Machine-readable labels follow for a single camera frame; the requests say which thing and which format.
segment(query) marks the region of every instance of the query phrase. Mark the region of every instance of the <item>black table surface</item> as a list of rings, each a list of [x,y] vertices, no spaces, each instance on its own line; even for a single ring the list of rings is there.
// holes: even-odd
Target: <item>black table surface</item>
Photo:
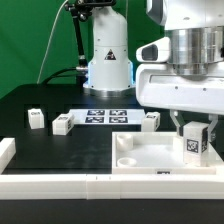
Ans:
[[[31,130],[28,109],[41,108],[46,127]],[[114,131],[139,125],[76,125],[68,136],[53,136],[52,121],[70,109],[142,109],[135,96],[104,99],[75,85],[23,85],[0,100],[0,136],[15,137],[16,155],[3,174],[111,173]],[[169,113],[161,130],[174,130]],[[185,115],[205,120],[204,115]],[[218,139],[223,139],[222,127]],[[218,144],[223,155],[223,145]],[[0,223],[221,223],[223,200],[11,200],[0,201]]]

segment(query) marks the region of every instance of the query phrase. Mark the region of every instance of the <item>white square block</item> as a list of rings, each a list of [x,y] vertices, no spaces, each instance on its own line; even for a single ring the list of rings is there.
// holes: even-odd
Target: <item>white square block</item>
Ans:
[[[74,127],[74,115],[61,114],[53,121],[53,135],[67,135]]]
[[[206,166],[208,160],[208,124],[190,122],[184,126],[184,162]]]
[[[147,113],[146,116],[142,119],[142,132],[154,132],[160,125],[160,113]]]
[[[16,153],[15,139],[4,138],[0,142],[0,174],[4,171],[12,157]]]
[[[31,129],[44,128],[44,115],[41,109],[28,110],[28,117]]]

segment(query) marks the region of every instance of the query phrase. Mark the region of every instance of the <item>green wall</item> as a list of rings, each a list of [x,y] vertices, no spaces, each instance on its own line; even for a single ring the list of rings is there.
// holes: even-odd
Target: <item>green wall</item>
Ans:
[[[0,0],[0,98],[16,86],[36,83],[56,13],[64,0]],[[116,11],[126,15],[126,0],[118,0]],[[129,58],[136,49],[163,35],[145,14],[145,0],[128,0]],[[92,58],[92,23],[81,24],[86,55]],[[42,80],[53,72],[77,64],[77,48],[71,16],[62,10],[43,70]],[[57,83],[75,83],[58,79]]]

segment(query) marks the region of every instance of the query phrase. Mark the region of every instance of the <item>small white cube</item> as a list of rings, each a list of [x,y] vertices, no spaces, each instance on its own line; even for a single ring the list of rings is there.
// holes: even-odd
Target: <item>small white cube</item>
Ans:
[[[67,135],[74,127],[74,115],[72,113],[61,114],[52,124],[53,135]]]
[[[44,115],[41,109],[28,110],[28,117],[31,129],[44,128]]]
[[[142,119],[142,132],[155,132],[160,125],[160,113],[149,112]]]
[[[190,122],[184,126],[184,162],[206,166],[208,160],[208,124]]]

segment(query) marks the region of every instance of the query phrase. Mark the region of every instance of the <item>black cable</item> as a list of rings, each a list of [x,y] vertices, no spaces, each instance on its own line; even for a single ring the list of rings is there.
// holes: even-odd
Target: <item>black cable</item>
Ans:
[[[65,68],[65,69],[62,69],[62,70],[59,70],[55,73],[53,73],[50,77],[46,78],[41,84],[43,85],[46,85],[51,79],[54,79],[54,78],[57,78],[57,77],[69,77],[67,75],[63,75],[63,76],[59,76],[60,74],[62,73],[65,73],[65,72],[69,72],[69,71],[76,71],[76,68]]]

